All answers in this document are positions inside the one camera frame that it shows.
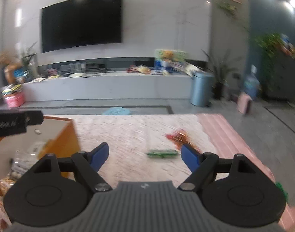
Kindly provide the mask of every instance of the pink fabric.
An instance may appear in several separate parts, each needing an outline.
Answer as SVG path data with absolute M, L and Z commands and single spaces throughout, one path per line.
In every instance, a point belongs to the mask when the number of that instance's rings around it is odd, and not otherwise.
M 198 120 L 202 124 L 205 133 L 210 137 L 210 141 L 217 149 L 217 154 L 221 158 L 233 158 L 236 153 L 243 153 L 252 161 L 263 173 L 265 173 L 273 182 L 275 178 L 269 168 L 256 157 L 253 151 L 232 128 L 226 119 L 219 114 L 199 114 Z M 290 209 L 286 205 L 285 211 L 281 217 L 279 225 L 288 230 L 295 221 L 295 209 Z

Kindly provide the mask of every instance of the screw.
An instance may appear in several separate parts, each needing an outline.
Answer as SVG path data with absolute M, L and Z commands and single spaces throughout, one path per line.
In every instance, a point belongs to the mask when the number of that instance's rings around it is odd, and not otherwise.
M 184 191 L 191 191 L 195 189 L 195 185 L 190 182 L 185 182 L 180 185 L 180 188 Z
M 110 186 L 107 183 L 99 183 L 96 185 L 95 189 L 99 192 L 105 192 L 110 189 Z

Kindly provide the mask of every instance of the black tv screen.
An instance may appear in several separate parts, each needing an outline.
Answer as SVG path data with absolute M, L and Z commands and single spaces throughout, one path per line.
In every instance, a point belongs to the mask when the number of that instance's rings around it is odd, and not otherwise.
M 122 42 L 122 0 L 68 0 L 42 8 L 42 51 Z

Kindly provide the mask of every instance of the pink box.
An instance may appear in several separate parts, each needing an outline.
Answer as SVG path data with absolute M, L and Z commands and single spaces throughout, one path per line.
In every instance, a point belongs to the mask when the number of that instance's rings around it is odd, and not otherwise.
M 25 103 L 24 93 L 22 91 L 16 93 L 14 96 L 4 97 L 4 100 L 6 101 L 9 108 L 19 107 Z

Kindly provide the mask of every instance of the trash can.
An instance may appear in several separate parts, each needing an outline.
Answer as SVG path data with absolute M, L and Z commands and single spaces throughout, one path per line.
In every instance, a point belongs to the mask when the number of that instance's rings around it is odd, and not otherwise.
M 214 76 L 208 72 L 196 72 L 193 74 L 193 84 L 191 87 L 190 103 L 205 107 L 209 105 L 209 100 L 212 97 L 212 86 Z

